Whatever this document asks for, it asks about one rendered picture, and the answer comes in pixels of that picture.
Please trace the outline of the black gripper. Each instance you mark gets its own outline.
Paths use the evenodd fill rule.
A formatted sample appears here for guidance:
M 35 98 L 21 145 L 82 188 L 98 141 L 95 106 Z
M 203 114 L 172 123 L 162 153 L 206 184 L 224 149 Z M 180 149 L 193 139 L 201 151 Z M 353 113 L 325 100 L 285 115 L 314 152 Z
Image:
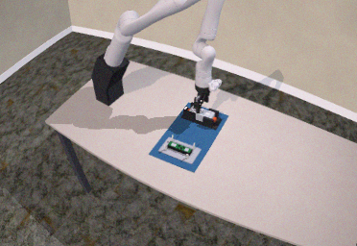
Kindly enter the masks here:
M 210 92 L 210 91 L 209 91 L 209 87 L 202 88 L 202 87 L 198 87 L 196 85 L 195 85 L 195 90 L 198 92 L 198 94 L 197 94 L 197 97 L 194 98 L 194 109 L 196 109 L 196 113 L 201 114 L 201 106 L 203 104 L 203 101 L 206 102 L 206 103 L 209 102 L 209 95 L 210 94 L 208 92 Z

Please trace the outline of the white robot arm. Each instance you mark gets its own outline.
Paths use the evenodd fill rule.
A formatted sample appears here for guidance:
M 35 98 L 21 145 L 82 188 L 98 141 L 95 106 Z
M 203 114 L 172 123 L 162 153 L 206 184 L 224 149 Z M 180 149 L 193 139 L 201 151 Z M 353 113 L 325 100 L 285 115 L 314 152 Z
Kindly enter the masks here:
M 159 0 L 140 17 L 135 11 L 123 12 L 117 21 L 110 46 L 106 50 L 104 56 L 106 63 L 112 67 L 120 65 L 131 44 L 133 35 L 165 17 L 186 10 L 199 1 L 201 0 Z M 212 80 L 211 67 L 216 57 L 216 51 L 212 46 L 206 44 L 206 40 L 214 40 L 216 37 L 224 2 L 225 0 L 207 1 L 201 30 L 192 47 L 193 54 L 203 59 L 203 65 L 202 60 L 196 63 L 195 85 L 202 88 L 209 87 L 210 92 L 215 92 L 222 81 L 220 79 Z

